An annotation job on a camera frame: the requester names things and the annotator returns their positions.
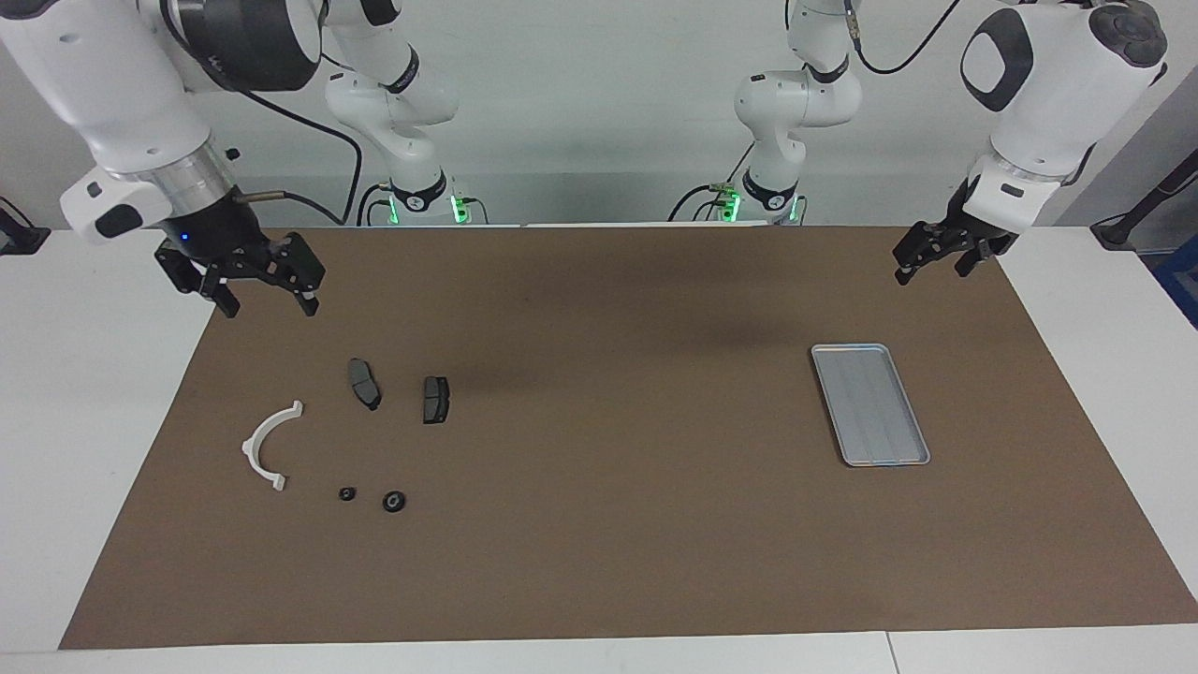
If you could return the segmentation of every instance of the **rectangular tray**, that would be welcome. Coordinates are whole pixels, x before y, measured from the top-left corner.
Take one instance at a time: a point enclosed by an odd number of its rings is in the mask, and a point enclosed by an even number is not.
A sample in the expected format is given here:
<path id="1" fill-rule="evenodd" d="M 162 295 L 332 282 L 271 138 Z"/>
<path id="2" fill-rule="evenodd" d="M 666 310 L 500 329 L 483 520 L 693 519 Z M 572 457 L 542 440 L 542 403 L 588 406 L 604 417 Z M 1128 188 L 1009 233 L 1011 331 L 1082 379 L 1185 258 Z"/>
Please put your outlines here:
<path id="1" fill-rule="evenodd" d="M 889 350 L 817 345 L 811 359 L 846 463 L 893 467 L 931 461 Z"/>

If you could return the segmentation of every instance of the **green light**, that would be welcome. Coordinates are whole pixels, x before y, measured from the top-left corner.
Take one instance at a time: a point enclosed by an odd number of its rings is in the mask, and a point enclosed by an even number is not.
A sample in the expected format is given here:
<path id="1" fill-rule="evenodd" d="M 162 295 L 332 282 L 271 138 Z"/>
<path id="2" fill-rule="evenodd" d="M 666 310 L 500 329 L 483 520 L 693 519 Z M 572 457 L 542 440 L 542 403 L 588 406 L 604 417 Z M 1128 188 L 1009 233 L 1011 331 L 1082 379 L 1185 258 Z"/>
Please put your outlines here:
<path id="1" fill-rule="evenodd" d="M 453 217 L 458 220 L 458 224 L 470 221 L 470 206 L 462 204 L 456 194 L 449 195 L 449 202 L 453 204 Z"/>
<path id="2" fill-rule="evenodd" d="M 724 221 L 736 221 L 737 215 L 740 214 L 740 194 L 731 192 L 728 195 L 732 196 L 732 200 L 724 205 L 720 217 Z"/>

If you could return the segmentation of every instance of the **metal tray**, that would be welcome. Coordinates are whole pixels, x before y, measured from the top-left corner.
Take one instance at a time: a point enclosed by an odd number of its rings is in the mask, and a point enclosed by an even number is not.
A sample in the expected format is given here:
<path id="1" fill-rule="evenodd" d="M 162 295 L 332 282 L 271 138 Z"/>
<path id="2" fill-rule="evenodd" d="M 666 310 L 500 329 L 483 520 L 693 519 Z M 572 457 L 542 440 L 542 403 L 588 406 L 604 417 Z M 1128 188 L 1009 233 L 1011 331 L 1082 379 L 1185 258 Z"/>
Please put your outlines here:
<path id="1" fill-rule="evenodd" d="M 817 345 L 811 359 L 846 463 L 885 467 L 931 461 L 889 350 Z"/>

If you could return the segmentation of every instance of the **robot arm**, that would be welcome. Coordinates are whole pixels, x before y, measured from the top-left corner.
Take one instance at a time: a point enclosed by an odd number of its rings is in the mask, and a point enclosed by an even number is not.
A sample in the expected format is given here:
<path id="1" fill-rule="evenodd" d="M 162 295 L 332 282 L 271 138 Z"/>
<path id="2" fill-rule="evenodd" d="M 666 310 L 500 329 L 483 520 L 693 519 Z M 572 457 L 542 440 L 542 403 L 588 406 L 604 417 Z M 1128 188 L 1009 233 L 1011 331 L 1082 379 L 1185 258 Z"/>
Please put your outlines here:
<path id="1" fill-rule="evenodd" d="M 458 113 L 453 81 L 420 60 L 400 30 L 400 0 L 334 0 L 325 25 L 351 68 L 333 74 L 325 99 L 341 123 L 382 153 L 405 219 L 452 213 L 454 180 L 420 130 Z"/>
<path id="2" fill-rule="evenodd" d="M 96 159 L 61 198 L 73 229 L 99 243 L 161 223 L 156 257 L 180 291 L 232 316 L 240 303 L 225 281 L 258 278 L 316 311 L 325 267 L 298 233 L 274 242 L 259 229 L 131 2 L 0 0 L 0 38 Z"/>
<path id="3" fill-rule="evenodd" d="M 1166 49 L 1140 0 L 1024 4 L 987 18 L 961 74 L 998 127 L 946 217 L 916 223 L 895 247 L 898 281 L 955 253 L 962 277 L 1005 253 L 1163 73 Z"/>
<path id="4" fill-rule="evenodd" d="M 846 14 L 845 0 L 797 0 L 787 40 L 803 68 L 755 74 L 737 90 L 737 116 L 754 135 L 748 168 L 736 177 L 746 219 L 782 221 L 806 159 L 799 129 L 846 123 L 861 105 Z"/>

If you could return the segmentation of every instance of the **brown mat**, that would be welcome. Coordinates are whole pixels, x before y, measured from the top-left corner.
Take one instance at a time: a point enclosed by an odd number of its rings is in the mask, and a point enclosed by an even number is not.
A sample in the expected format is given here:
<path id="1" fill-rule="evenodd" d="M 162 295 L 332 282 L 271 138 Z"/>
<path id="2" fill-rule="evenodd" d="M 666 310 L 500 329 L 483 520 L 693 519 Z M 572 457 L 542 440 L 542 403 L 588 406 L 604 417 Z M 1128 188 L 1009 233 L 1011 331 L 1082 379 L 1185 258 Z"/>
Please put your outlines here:
<path id="1" fill-rule="evenodd" d="M 313 231 L 319 316 L 208 324 L 62 646 L 1198 621 L 1002 269 L 901 289 L 898 233 Z M 841 463 L 807 350 L 852 341 L 930 466 Z M 296 399 L 276 493 L 240 445 Z"/>

